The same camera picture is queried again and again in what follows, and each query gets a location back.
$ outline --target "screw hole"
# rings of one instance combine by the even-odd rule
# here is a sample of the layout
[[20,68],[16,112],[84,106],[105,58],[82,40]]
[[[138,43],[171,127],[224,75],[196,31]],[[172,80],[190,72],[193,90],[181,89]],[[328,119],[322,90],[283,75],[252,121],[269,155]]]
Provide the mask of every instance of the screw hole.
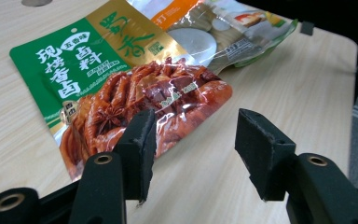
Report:
[[7,195],[0,200],[0,212],[6,212],[24,201],[25,196],[21,193]]
[[308,161],[314,165],[318,165],[318,166],[326,166],[327,165],[327,161],[325,161],[322,158],[319,157],[315,157],[315,156],[311,156],[308,157]]
[[99,156],[98,158],[96,158],[94,160],[95,163],[99,164],[99,165],[102,165],[102,164],[107,164],[109,163],[113,158],[109,155],[102,155],[102,156]]

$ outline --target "plastic bag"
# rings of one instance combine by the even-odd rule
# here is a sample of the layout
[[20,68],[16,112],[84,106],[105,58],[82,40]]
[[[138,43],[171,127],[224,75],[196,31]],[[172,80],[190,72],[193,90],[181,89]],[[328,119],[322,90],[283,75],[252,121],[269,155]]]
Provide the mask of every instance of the plastic bag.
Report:
[[233,0],[129,2],[216,74],[232,64],[240,67],[256,61],[278,46],[297,24],[297,20],[289,23]]
[[158,115],[161,155],[208,118],[231,88],[124,0],[18,46],[10,57],[73,180],[110,151],[139,110]]

